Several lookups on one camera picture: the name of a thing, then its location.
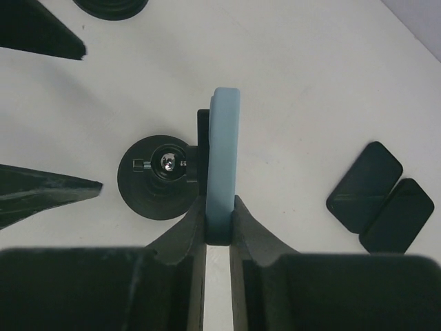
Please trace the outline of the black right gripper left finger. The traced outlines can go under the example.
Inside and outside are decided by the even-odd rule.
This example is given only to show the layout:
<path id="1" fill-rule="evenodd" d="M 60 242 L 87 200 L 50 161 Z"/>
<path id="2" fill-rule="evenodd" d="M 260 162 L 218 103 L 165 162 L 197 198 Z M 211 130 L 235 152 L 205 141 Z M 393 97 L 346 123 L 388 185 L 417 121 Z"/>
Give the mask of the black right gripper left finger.
<path id="1" fill-rule="evenodd" d="M 1 252 L 2 330 L 202 330 L 205 202 L 145 247 Z"/>

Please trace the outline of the black phone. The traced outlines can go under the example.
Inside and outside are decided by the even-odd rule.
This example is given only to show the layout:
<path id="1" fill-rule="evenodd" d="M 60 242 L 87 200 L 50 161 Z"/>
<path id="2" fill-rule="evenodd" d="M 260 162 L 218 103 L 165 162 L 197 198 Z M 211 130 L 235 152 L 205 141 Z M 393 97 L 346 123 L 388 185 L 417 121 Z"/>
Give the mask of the black phone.
<path id="1" fill-rule="evenodd" d="M 435 204 L 418 182 L 401 180 L 379 215 L 359 235 L 371 254 L 404 254 L 435 210 Z"/>
<path id="2" fill-rule="evenodd" d="M 379 213 L 402 164 L 379 141 L 368 143 L 326 200 L 328 211 L 351 233 L 360 234 Z"/>

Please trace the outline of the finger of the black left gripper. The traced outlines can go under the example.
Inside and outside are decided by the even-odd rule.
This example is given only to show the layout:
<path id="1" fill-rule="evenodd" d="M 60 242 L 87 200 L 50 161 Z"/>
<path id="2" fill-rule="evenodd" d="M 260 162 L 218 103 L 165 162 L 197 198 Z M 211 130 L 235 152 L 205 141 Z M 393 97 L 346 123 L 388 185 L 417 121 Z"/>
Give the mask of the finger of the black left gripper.
<path id="1" fill-rule="evenodd" d="M 98 181 L 1 165 L 1 229 L 32 215 L 100 195 Z"/>
<path id="2" fill-rule="evenodd" d="M 39 1 L 1 2 L 1 47 L 82 60 L 85 44 Z"/>

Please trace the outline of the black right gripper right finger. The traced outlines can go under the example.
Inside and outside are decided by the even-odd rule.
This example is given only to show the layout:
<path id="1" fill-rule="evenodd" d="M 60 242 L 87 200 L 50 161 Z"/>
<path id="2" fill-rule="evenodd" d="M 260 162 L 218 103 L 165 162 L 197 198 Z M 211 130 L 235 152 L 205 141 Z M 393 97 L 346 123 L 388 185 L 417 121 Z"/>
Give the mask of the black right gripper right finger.
<path id="1" fill-rule="evenodd" d="M 398 254 L 306 254 L 236 198 L 229 248 L 235 330 L 439 330 L 440 266 Z"/>

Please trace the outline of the black round-base phone stand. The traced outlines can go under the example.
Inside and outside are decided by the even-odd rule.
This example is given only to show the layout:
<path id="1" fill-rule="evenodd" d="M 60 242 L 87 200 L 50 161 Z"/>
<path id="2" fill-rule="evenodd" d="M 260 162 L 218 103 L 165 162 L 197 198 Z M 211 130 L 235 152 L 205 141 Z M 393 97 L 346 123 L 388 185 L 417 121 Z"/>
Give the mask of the black round-base phone stand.
<path id="1" fill-rule="evenodd" d="M 148 0 L 74 0 L 89 15 L 106 21 L 123 21 L 139 14 Z"/>
<path id="2" fill-rule="evenodd" d="M 156 221 L 185 214 L 207 192 L 209 110 L 197 112 L 197 144 L 164 134 L 145 137 L 123 155 L 117 183 L 135 213 Z"/>

